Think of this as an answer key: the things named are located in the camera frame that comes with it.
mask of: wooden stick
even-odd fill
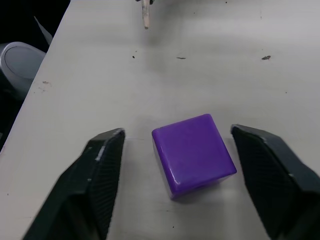
[[[149,15],[150,15],[150,0],[141,0],[142,4],[142,19],[143,19],[143,24],[144,28],[148,29],[150,27],[150,20],[149,20]]]

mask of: dark spot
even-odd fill
[[[271,58],[271,56],[265,56],[263,58],[261,58],[261,60],[269,60]]]

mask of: white tabletop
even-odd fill
[[[149,30],[134,0],[73,1],[0,155],[0,239],[21,238],[86,142],[119,127],[109,240],[268,239],[230,126],[281,136],[320,174],[319,23],[318,0],[157,0]],[[151,131],[205,113],[238,173],[173,202]]]

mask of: white table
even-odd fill
[[[230,126],[283,137],[320,174],[319,23],[317,0],[157,0],[149,30],[134,0],[73,1],[0,155],[0,239],[21,238],[86,142],[118,127],[109,240],[268,239]],[[204,113],[238,173],[173,202],[151,131]]]

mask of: glossy purple block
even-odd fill
[[[152,131],[171,198],[237,172],[210,114]]]

